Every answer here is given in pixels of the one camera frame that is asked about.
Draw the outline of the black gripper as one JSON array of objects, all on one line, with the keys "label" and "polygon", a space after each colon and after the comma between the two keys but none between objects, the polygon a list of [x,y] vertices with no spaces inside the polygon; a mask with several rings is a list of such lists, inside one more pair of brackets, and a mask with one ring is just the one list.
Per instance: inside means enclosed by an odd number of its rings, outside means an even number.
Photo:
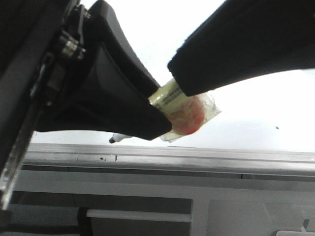
[{"label": "black gripper", "polygon": [[94,13],[91,0],[3,0],[0,3],[0,208],[6,210],[34,131],[95,130],[95,126],[44,125],[42,88],[58,55],[69,52],[66,79],[83,68],[83,48],[73,35],[58,40],[71,16],[79,26]]}]

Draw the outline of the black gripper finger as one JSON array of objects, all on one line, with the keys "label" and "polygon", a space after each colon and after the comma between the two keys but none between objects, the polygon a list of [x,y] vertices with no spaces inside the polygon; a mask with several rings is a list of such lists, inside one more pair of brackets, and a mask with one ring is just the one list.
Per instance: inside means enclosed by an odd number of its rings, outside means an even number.
[{"label": "black gripper finger", "polygon": [[83,23],[83,59],[57,64],[62,77],[56,98],[36,130],[94,130],[152,140],[171,130],[149,102],[159,84],[129,45],[113,8],[96,1]]},{"label": "black gripper finger", "polygon": [[314,1],[227,0],[185,40],[167,67],[192,96],[314,66]]}]

